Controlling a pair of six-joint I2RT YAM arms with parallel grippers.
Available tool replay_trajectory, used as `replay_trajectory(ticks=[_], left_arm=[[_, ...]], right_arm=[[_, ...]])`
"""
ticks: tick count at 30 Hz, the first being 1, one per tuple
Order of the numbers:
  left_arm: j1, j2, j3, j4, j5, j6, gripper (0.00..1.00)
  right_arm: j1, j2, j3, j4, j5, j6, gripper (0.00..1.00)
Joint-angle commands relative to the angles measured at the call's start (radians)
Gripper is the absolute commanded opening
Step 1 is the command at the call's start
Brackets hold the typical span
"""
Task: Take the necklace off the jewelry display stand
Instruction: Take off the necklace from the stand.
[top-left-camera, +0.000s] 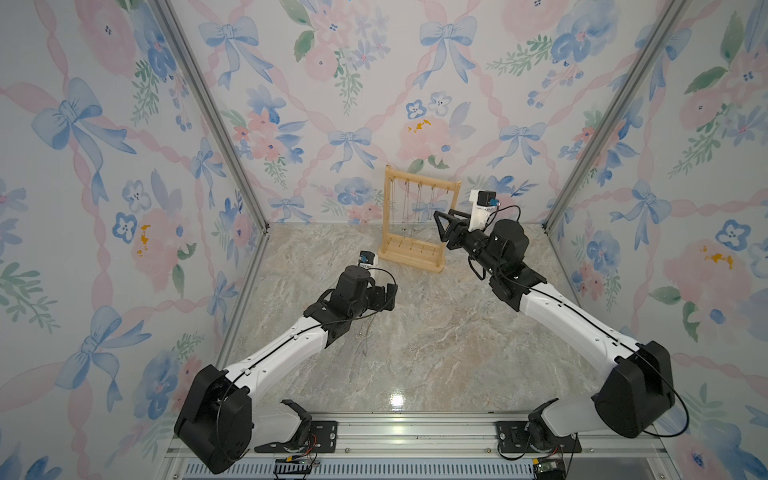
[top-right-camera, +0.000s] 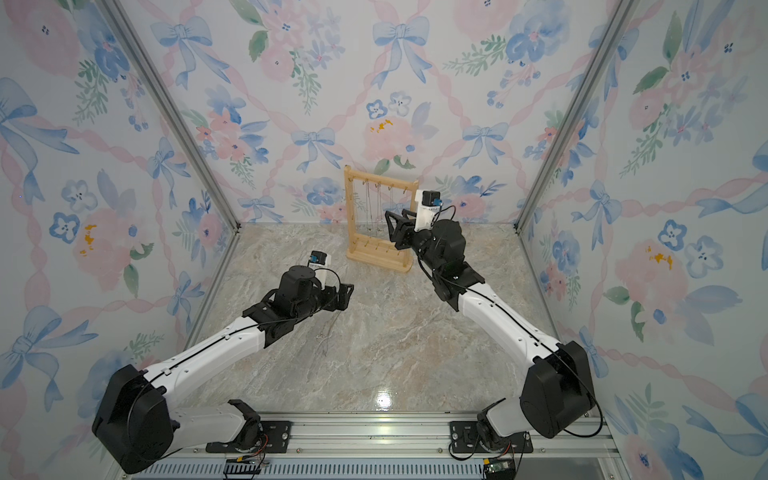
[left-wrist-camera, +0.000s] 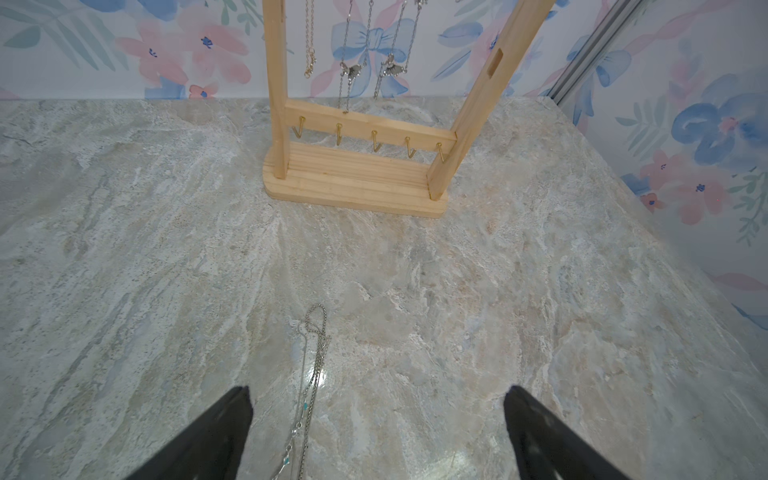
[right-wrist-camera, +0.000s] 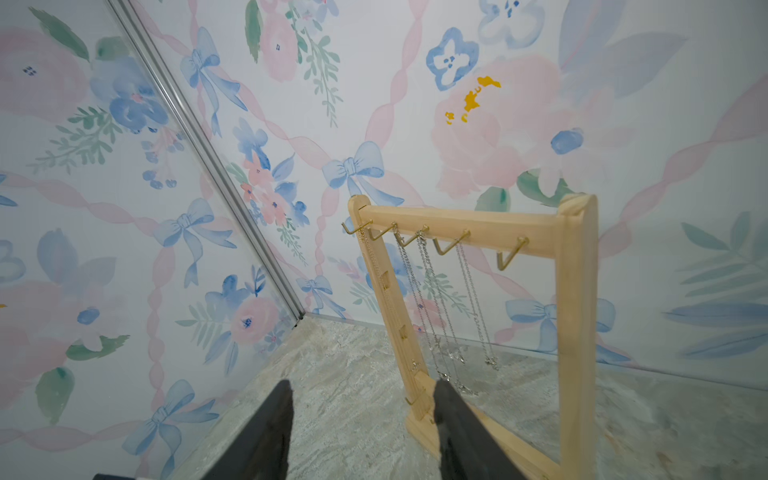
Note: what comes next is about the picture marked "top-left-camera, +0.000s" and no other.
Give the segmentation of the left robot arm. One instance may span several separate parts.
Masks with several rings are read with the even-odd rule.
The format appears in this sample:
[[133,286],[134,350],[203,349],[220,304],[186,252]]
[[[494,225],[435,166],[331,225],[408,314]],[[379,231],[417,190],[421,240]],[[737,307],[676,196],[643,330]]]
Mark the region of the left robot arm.
[[196,374],[174,434],[211,473],[221,474],[263,447],[303,455],[316,445],[306,409],[289,399],[267,407],[260,401],[283,377],[345,335],[353,322],[394,309],[397,282],[379,285],[373,273],[359,265],[346,267],[336,286],[275,340],[223,369],[208,365]]

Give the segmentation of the wooden jewelry display stand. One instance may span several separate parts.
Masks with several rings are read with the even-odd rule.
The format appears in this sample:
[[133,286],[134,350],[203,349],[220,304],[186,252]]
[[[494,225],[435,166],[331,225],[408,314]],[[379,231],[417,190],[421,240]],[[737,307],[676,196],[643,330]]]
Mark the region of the wooden jewelry display stand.
[[440,273],[444,270],[445,247],[427,228],[435,212],[448,212],[458,204],[459,181],[448,181],[399,171],[385,170],[382,239],[378,254],[386,261]]

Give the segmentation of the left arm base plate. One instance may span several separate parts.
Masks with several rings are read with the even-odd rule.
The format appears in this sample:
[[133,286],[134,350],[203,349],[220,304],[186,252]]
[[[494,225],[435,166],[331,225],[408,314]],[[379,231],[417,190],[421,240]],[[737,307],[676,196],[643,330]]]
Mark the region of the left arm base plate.
[[287,442],[271,442],[253,449],[255,453],[334,453],[338,439],[337,421],[315,421],[300,425]]

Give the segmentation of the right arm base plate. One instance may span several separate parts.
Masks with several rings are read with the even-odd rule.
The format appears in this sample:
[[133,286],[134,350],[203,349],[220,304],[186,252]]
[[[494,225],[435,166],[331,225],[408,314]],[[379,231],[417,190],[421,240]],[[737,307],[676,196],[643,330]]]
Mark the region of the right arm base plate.
[[504,455],[523,453],[549,454],[555,449],[563,453],[581,453],[582,445],[575,435],[555,437],[529,421],[502,420],[494,423],[496,439]]

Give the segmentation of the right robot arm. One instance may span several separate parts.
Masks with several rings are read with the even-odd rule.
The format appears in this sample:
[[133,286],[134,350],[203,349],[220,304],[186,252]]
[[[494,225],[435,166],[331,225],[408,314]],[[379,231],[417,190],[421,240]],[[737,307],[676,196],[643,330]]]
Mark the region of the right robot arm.
[[504,219],[485,233],[471,229],[469,215],[456,210],[437,212],[434,219],[440,240],[450,250],[467,253],[470,268],[488,282],[498,300],[564,340],[602,380],[594,393],[552,399],[529,413],[526,430],[537,448],[549,449],[558,439],[598,430],[636,438],[683,402],[674,388],[668,350],[608,327],[526,265],[529,240],[520,223]]

